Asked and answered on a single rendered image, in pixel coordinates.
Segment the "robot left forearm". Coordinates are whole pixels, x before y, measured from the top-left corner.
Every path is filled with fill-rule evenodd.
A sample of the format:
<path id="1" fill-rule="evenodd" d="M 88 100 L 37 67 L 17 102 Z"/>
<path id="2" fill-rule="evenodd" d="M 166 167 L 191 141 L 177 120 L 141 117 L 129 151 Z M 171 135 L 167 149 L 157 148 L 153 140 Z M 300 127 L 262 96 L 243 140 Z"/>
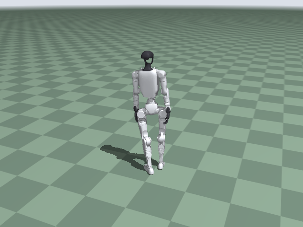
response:
<path id="1" fill-rule="evenodd" d="M 134 106 L 136 106 L 136 109 L 139 109 L 139 95 L 133 93 L 133 98 L 134 98 Z"/>

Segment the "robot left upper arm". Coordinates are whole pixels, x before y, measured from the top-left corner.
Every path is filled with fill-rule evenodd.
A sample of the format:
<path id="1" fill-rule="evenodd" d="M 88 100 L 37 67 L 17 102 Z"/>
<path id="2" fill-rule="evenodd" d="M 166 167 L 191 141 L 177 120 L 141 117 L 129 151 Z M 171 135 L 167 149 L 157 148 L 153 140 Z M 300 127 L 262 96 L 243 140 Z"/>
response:
<path id="1" fill-rule="evenodd" d="M 139 70 L 136 70 L 132 73 L 134 94 L 139 94 L 140 93 L 140 88 L 138 88 L 138 86 L 139 86 L 138 71 Z"/>

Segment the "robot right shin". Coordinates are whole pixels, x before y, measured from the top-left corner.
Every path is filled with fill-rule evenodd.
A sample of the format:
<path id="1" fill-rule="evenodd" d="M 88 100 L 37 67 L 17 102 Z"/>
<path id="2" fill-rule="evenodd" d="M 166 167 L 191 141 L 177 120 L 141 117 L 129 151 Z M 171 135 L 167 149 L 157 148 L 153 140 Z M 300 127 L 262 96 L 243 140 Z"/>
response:
<path id="1" fill-rule="evenodd" d="M 158 151 L 160 156 L 160 162 L 163 163 L 163 154 L 165 150 L 165 135 L 163 135 L 163 143 L 158 143 Z"/>

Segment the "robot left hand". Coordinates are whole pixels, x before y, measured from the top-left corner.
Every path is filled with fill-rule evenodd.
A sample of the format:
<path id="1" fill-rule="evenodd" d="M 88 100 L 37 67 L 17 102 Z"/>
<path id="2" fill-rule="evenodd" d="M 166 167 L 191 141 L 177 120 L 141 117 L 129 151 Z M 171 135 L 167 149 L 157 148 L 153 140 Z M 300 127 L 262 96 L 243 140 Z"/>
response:
<path id="1" fill-rule="evenodd" d="M 138 122 L 138 118 L 137 118 L 137 112 L 138 112 L 139 109 L 136 109 L 136 106 L 134 106 L 134 116 L 135 116 L 135 120 Z"/>

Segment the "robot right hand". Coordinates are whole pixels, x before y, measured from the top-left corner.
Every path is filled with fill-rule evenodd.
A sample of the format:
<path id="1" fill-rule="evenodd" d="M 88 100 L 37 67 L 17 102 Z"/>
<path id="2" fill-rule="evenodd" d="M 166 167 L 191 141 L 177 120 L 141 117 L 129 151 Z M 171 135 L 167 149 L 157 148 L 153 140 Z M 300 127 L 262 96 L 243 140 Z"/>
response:
<path id="1" fill-rule="evenodd" d="M 166 108 L 167 117 L 165 118 L 166 122 L 164 122 L 163 124 L 167 124 L 168 119 L 169 119 L 170 112 L 171 112 L 171 111 L 170 111 L 170 108 L 167 107 L 167 108 Z"/>

